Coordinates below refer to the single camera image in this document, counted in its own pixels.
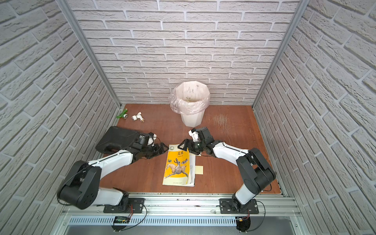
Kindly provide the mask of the yellow art textbook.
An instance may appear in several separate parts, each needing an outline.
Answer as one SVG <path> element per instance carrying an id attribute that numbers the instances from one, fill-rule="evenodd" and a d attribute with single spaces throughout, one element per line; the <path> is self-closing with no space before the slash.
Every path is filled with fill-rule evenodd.
<path id="1" fill-rule="evenodd" d="M 178 145 L 169 145 L 164 171 L 164 186 L 193 187 L 195 184 L 196 156 Z"/>

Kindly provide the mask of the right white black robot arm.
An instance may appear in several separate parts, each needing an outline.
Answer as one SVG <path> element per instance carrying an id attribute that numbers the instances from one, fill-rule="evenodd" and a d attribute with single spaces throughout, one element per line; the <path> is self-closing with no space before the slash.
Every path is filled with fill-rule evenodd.
<path id="1" fill-rule="evenodd" d="M 239 168 L 243 185 L 233 195 L 233 206 L 243 209 L 276 179 L 276 173 L 269 162 L 257 148 L 251 150 L 230 146 L 223 141 L 215 140 L 208 128 L 189 131 L 192 139 L 185 139 L 178 149 L 200 155 L 203 152 L 210 156 L 226 160 Z"/>

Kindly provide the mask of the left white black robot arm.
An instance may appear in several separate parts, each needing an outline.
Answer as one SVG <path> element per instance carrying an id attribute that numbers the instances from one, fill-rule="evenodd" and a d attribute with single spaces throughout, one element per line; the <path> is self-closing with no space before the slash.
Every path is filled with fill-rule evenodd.
<path id="1" fill-rule="evenodd" d="M 120 189 L 100 187 L 101 179 L 117 169 L 135 163 L 140 159 L 149 160 L 168 151 L 154 133 L 141 133 L 130 146 L 101 159 L 89 162 L 75 162 L 63 180 L 56 197 L 59 204 L 75 206 L 81 210 L 90 206 L 112 206 L 115 209 L 129 208 L 129 194 Z"/>

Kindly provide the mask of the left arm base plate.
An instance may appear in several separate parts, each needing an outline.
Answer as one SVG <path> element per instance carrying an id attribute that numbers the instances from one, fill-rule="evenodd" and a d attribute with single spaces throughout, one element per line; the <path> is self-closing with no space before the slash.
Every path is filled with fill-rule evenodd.
<path id="1" fill-rule="evenodd" d="M 144 198 L 123 198 L 121 202 L 116 205 L 105 205 L 104 213 L 142 213 Z"/>

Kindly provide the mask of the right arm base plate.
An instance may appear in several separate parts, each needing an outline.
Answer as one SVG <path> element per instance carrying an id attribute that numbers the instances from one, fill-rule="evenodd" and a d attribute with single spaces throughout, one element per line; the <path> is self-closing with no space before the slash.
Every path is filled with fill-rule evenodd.
<path id="1" fill-rule="evenodd" d="M 219 207 L 221 214 L 259 214 L 255 199 L 251 199 L 243 205 L 236 198 L 221 198 L 219 199 Z"/>

